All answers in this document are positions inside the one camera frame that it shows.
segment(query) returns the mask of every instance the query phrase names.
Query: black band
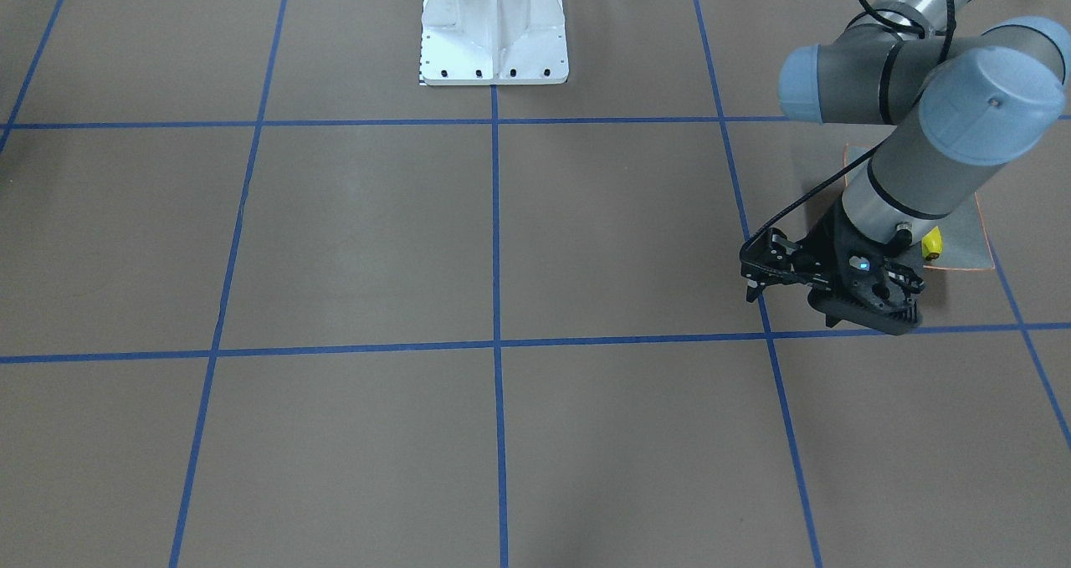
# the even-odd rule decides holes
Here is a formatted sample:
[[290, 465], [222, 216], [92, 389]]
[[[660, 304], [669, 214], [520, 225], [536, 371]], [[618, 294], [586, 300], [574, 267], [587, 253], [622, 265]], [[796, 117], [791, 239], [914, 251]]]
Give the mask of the black band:
[[871, 161], [871, 163], [866, 167], [866, 178], [870, 179], [871, 186], [874, 188], [875, 192], [877, 192], [878, 197], [885, 200], [885, 204], [891, 206], [892, 208], [895, 208], [896, 210], [903, 212], [907, 216], [914, 216], [915, 219], [922, 219], [923, 221], [937, 221], [939, 219], [945, 219], [950, 214], [948, 212], [946, 212], [945, 214], [930, 214], [926, 212], [915, 210], [914, 208], [909, 208], [901, 204], [900, 200], [889, 195], [889, 192], [885, 191], [885, 188], [883, 188], [881, 184], [877, 182], [877, 179], [874, 177], [874, 161]]
[[877, 88], [878, 109], [881, 114], [881, 122], [886, 124], [893, 124], [892, 116], [889, 114], [889, 80], [892, 78], [892, 68], [896, 63], [896, 55], [900, 54], [902, 47], [904, 47], [904, 42], [899, 41], [889, 50], [889, 55], [885, 58], [885, 66], [881, 69], [881, 80]]

